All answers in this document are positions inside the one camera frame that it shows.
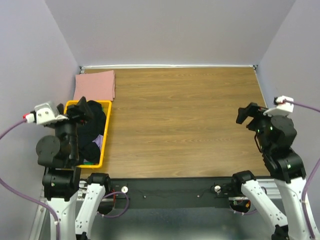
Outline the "pink printed t-shirt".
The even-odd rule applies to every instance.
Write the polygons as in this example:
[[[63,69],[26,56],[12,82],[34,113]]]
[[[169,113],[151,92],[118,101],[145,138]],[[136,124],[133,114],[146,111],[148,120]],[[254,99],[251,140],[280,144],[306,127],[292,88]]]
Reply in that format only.
[[[97,73],[83,73],[75,76],[73,100],[85,97],[87,101],[113,101],[116,86],[114,70]]]

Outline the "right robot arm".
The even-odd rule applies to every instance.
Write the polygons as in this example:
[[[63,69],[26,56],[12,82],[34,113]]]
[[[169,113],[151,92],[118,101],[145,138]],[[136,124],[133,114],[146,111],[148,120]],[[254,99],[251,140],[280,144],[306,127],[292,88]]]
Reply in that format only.
[[[284,211],[273,203],[251,171],[233,174],[236,189],[246,196],[270,228],[273,240],[318,240],[320,231],[315,223],[307,189],[311,177],[306,175],[302,158],[292,149],[297,136],[293,120],[292,98],[281,96],[273,108],[251,102],[238,109],[237,124],[248,117],[246,128],[255,133],[254,140],[264,165],[279,191]]]

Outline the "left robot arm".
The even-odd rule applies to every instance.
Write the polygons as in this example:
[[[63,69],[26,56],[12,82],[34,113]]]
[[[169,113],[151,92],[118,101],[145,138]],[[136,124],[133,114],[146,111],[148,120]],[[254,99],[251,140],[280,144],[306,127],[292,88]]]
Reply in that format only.
[[[45,168],[42,185],[51,212],[50,238],[89,240],[100,202],[111,191],[108,174],[92,174],[81,208],[76,211],[81,178],[78,125],[94,115],[85,97],[66,111],[63,105],[54,106],[52,102],[37,105],[34,110],[37,125],[54,129],[53,135],[42,137],[36,145],[37,163]]]

